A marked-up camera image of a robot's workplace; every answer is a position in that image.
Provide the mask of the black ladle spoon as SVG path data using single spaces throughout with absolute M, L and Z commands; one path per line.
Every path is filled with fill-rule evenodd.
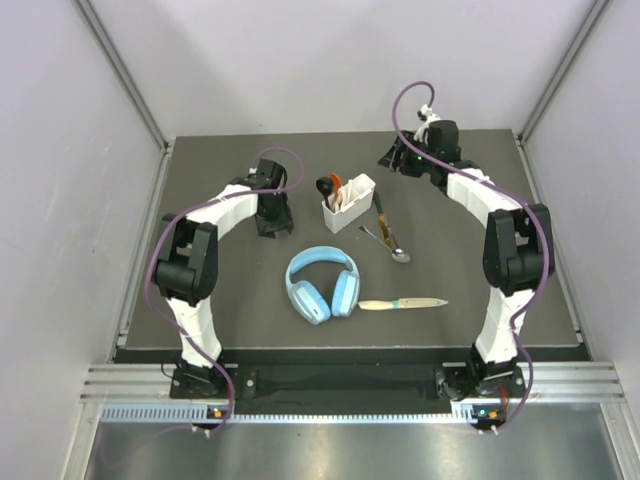
M 330 197 L 334 193 L 335 185 L 330 177 L 320 177 L 315 182 L 316 189 L 322 195 L 324 205 L 330 209 Z

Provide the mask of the white compartment utensil container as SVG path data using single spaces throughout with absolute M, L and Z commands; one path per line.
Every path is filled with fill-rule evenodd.
M 372 205 L 376 183 L 362 173 L 349 179 L 338 191 L 338 202 L 334 194 L 328 197 L 329 205 L 321 201 L 325 226 L 331 233 L 338 233 L 362 216 Z

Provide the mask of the orange plastic spoon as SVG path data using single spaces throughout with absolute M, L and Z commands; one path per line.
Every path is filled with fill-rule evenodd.
M 333 202 L 335 204 L 341 201 L 341 189 L 342 189 L 342 180 L 336 173 L 331 173 L 329 175 L 330 180 L 333 184 Z

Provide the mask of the white spoon vertical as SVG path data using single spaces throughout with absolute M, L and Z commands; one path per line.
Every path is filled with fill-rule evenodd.
M 346 206 L 348 205 L 350 201 L 350 196 L 351 196 L 351 186 L 350 185 L 342 186 L 341 195 L 342 195 L 341 201 L 337 204 L 333 203 L 332 211 L 334 213 L 337 213 L 338 211 L 345 209 Z

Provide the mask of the white spoon horizontal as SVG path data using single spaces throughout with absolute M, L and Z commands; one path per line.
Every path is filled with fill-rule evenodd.
M 341 188 L 340 209 L 348 209 L 360 196 L 359 187 L 355 180 L 350 180 Z

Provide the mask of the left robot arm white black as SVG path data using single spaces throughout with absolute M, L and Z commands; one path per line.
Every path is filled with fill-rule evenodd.
M 151 277 L 179 327 L 181 356 L 175 362 L 170 397 L 209 399 L 228 392 L 225 370 L 214 364 L 222 353 L 215 332 L 211 295 L 218 279 L 218 244 L 242 221 L 253 218 L 261 237 L 292 233 L 294 222 L 287 194 L 287 171 L 279 163 L 261 159 L 244 178 L 226 185 L 215 203 L 170 223 L 165 215 L 159 228 L 168 230 Z

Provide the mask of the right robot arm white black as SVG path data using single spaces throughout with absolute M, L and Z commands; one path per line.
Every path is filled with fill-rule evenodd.
M 463 159 L 454 121 L 441 119 L 429 105 L 417 116 L 420 127 L 401 131 L 378 163 L 405 176 L 428 176 L 485 229 L 482 267 L 490 296 L 484 324 L 464 370 L 441 372 L 439 388 L 454 401 L 487 396 L 515 376 L 527 306 L 555 268 L 550 212 L 542 204 L 522 206 Z

